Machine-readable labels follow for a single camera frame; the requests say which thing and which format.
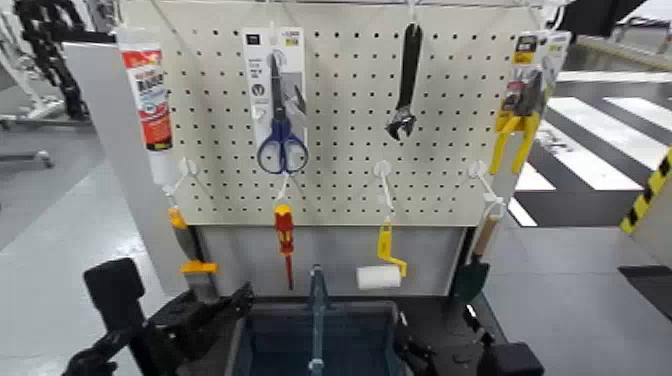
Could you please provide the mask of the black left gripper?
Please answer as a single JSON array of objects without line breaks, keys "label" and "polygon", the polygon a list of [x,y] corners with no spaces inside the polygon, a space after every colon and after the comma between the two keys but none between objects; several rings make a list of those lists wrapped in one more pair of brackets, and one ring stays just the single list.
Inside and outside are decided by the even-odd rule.
[{"label": "black left gripper", "polygon": [[151,359],[158,368],[202,368],[221,331],[245,318],[254,301],[250,281],[210,303],[199,301],[193,291],[180,294],[149,318],[155,328]]}]

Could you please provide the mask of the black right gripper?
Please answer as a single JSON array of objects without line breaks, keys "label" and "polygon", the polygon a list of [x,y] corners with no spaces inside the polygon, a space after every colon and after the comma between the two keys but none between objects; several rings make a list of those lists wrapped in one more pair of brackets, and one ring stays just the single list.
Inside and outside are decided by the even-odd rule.
[{"label": "black right gripper", "polygon": [[415,376],[475,376],[482,354],[489,349],[482,343],[448,342],[425,345],[413,337],[407,318],[398,313],[393,348]]}]

